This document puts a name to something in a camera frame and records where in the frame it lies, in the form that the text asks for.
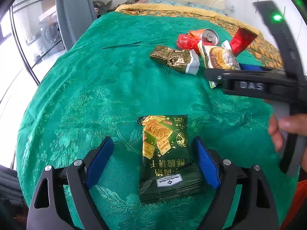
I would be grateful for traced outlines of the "right hand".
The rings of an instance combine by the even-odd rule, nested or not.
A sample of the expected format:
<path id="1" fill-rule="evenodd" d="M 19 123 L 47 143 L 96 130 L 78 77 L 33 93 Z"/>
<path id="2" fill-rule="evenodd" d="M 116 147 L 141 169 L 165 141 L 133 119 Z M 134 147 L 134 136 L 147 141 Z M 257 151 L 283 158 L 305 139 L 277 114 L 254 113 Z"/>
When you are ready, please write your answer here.
<path id="1" fill-rule="evenodd" d="M 273 115 L 280 122 L 290 116 L 306 114 L 306 108 L 297 104 L 288 104 L 273 100 L 265 100 L 273 109 Z M 278 131 L 283 137 L 283 146 L 280 151 L 281 161 L 279 163 L 280 170 L 294 177 L 301 166 L 301 160 L 306 149 L 306 136 L 297 133 L 291 133 L 278 127 Z"/>

